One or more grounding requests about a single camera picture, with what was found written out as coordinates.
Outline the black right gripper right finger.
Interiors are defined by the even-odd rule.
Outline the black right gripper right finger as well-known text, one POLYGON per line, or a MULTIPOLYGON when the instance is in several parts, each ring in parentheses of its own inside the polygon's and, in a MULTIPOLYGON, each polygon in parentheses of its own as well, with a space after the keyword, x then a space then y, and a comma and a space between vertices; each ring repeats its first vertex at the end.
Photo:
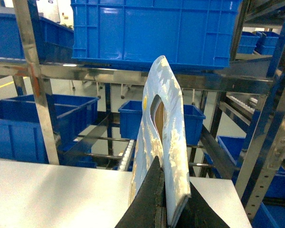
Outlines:
POLYGON ((191 197, 187 198, 175 228, 229 228, 192 183, 190 192, 191 197))

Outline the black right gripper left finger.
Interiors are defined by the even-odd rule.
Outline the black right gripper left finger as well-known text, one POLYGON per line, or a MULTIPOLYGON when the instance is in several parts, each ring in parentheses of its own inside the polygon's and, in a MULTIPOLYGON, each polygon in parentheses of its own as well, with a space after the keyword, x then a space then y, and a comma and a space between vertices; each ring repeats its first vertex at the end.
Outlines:
POLYGON ((165 228, 167 213, 165 208, 164 173, 156 156, 147 174, 117 228, 165 228))

